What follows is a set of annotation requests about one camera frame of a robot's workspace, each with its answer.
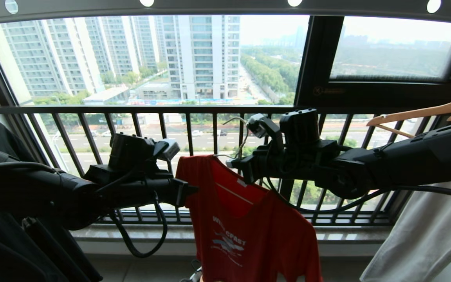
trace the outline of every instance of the window frame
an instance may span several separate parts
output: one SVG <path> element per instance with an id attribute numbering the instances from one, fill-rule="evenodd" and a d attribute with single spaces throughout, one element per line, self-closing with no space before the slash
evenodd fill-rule
<path id="1" fill-rule="evenodd" d="M 340 39 L 343 16 L 311 16 L 302 57 L 295 105 L 341 108 L 346 114 L 387 114 L 451 102 L 447 82 L 342 81 L 330 72 Z M 448 73 L 451 77 L 451 64 Z"/>

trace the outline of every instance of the high-rise building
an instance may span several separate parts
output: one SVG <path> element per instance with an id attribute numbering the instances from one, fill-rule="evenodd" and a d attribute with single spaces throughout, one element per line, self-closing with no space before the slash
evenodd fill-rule
<path id="1" fill-rule="evenodd" d="M 139 73 L 130 16 L 85 18 L 100 73 Z"/>
<path id="2" fill-rule="evenodd" d="M 171 96 L 238 95 L 240 16 L 161 16 Z"/>
<path id="3" fill-rule="evenodd" d="M 3 23 L 1 28 L 31 95 L 105 89 L 84 18 Z"/>
<path id="4" fill-rule="evenodd" d="M 166 61 L 166 49 L 164 46 L 164 30 L 163 30 L 163 17 L 155 16 L 154 23 L 156 27 L 156 41 L 158 44 L 159 61 Z"/>
<path id="5" fill-rule="evenodd" d="M 132 16 L 130 20 L 139 66 L 157 70 L 159 48 L 154 16 Z"/>

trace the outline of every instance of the glass pane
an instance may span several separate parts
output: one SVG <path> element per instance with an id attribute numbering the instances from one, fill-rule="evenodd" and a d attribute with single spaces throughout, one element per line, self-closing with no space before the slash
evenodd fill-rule
<path id="1" fill-rule="evenodd" d="M 451 23 L 346 16 L 331 79 L 444 80 Z"/>
<path id="2" fill-rule="evenodd" d="M 293 104 L 308 16 L 102 16 L 0 23 L 20 104 Z"/>

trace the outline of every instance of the floor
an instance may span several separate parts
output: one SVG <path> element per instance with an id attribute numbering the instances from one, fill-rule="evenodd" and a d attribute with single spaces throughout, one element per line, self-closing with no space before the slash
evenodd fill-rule
<path id="1" fill-rule="evenodd" d="M 90 257 L 104 282 L 179 282 L 194 270 L 192 257 Z M 359 282 L 371 258 L 323 258 L 321 268 L 325 282 Z"/>

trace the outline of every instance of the white cloth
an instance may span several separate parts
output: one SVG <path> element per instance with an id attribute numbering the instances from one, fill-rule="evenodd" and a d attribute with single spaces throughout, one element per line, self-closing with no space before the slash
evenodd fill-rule
<path id="1" fill-rule="evenodd" d="M 414 192 L 360 280 L 430 282 L 450 262 L 451 196 Z"/>

